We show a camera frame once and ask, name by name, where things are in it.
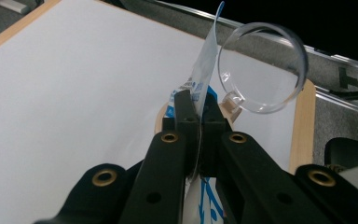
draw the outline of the white board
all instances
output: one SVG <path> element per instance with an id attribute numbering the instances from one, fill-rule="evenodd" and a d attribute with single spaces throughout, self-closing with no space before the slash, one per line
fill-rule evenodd
<path id="1" fill-rule="evenodd" d="M 0 223 L 55 216 L 91 167 L 142 160 L 203 40 L 97 1 L 63 0 L 0 47 Z M 216 71 L 211 86 L 224 97 Z M 287 169 L 295 103 L 243 112 Z"/>

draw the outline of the gray carpet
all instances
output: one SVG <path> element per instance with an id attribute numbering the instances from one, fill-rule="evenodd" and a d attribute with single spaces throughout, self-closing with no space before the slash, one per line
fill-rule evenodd
<path id="1" fill-rule="evenodd" d="M 18 0 L 18 2 L 30 8 L 35 6 L 33 0 Z M 122 3 L 129 11 L 202 38 L 207 35 L 212 24 L 210 20 L 143 0 L 123 0 Z M 22 18 L 22 15 L 0 7 L 0 33 L 20 18 Z M 218 24 L 219 44 L 226 40 L 233 29 L 232 26 L 223 23 Z M 339 68 L 344 68 L 346 75 L 356 78 L 357 81 L 358 68 L 313 53 L 309 54 L 309 59 L 308 78 L 316 86 L 334 91 L 358 91 L 358 87 L 352 85 L 343 88 L 339 82 Z M 315 163 L 324 163 L 324 145 L 334 137 L 348 137 L 358 140 L 358 112 L 317 98 L 314 137 Z"/>

